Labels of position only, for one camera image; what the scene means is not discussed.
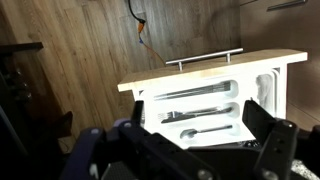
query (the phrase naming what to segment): white drawer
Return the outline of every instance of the white drawer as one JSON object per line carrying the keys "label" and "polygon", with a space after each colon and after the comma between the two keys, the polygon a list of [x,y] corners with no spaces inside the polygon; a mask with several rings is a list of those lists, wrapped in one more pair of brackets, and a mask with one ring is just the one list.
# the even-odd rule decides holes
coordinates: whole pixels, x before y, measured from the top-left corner
{"label": "white drawer", "polygon": [[[193,84],[177,82],[175,86],[145,90],[140,94],[145,101],[143,126],[182,148],[252,140],[254,137],[242,123],[244,103],[252,98],[275,115],[277,76],[272,69],[208,78]],[[225,125],[232,125],[232,128],[198,133],[189,139],[180,137],[186,129],[203,130]]]}

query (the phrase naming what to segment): orange cable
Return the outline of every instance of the orange cable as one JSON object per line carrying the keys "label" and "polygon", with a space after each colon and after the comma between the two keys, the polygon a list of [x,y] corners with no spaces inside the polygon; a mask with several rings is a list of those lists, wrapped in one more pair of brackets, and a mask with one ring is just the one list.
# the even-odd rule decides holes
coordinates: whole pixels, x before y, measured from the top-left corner
{"label": "orange cable", "polygon": [[141,44],[143,44],[143,45],[147,48],[147,50],[149,50],[154,56],[158,57],[158,59],[159,59],[159,60],[161,61],[161,63],[163,64],[163,66],[166,66],[166,63],[165,63],[165,61],[161,58],[161,56],[160,56],[155,50],[153,50],[151,47],[149,47],[148,45],[146,45],[146,44],[142,41],[141,36],[140,36],[140,33],[139,33],[139,42],[140,42]]}

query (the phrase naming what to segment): light wood top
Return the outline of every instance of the light wood top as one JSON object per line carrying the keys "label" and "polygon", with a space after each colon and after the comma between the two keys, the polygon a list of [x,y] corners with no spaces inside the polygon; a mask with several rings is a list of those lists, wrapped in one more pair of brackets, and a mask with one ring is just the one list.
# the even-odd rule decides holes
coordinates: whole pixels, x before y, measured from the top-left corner
{"label": "light wood top", "polygon": [[177,65],[165,68],[128,74],[118,85],[118,90],[142,90],[152,86],[168,84],[170,81],[209,78],[226,74],[235,74],[250,69],[273,68],[293,62],[306,61],[306,52],[290,49],[262,50],[232,55],[231,62],[225,57],[183,65],[180,72]]}

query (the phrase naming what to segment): drawer handle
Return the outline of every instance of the drawer handle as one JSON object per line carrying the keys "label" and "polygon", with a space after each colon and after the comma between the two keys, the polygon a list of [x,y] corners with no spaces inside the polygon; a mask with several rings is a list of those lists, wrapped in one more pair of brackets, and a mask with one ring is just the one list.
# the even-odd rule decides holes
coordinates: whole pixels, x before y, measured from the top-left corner
{"label": "drawer handle", "polygon": [[291,1],[291,2],[287,2],[287,3],[283,3],[283,4],[278,4],[278,5],[274,5],[274,6],[268,7],[267,11],[273,11],[273,10],[288,8],[288,7],[291,7],[291,6],[304,4],[306,2],[307,2],[307,0],[296,0],[296,1]]}
{"label": "drawer handle", "polygon": [[242,51],[243,51],[243,48],[231,49],[231,50],[227,50],[227,51],[221,51],[221,52],[205,54],[205,55],[200,55],[200,56],[193,56],[193,57],[169,60],[166,62],[166,64],[178,64],[179,70],[182,71],[182,63],[191,62],[191,61],[201,61],[201,60],[205,60],[208,58],[219,57],[219,56],[226,56],[226,61],[230,62],[231,61],[231,56],[230,56],[231,54],[239,53]]}

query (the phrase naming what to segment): black metal frame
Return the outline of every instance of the black metal frame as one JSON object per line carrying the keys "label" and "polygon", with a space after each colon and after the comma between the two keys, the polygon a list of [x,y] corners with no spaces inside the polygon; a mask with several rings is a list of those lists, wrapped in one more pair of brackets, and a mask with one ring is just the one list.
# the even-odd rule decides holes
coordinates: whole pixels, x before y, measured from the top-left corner
{"label": "black metal frame", "polygon": [[61,180],[100,179],[108,164],[117,161],[123,161],[142,180],[285,180],[291,175],[294,158],[320,175],[320,126],[311,133],[298,133],[294,123],[277,121],[254,101],[247,101],[243,121],[263,146],[261,150],[228,146],[182,150],[162,135],[140,127],[142,107],[143,102],[137,102],[132,120],[108,133],[101,128],[82,131]]}

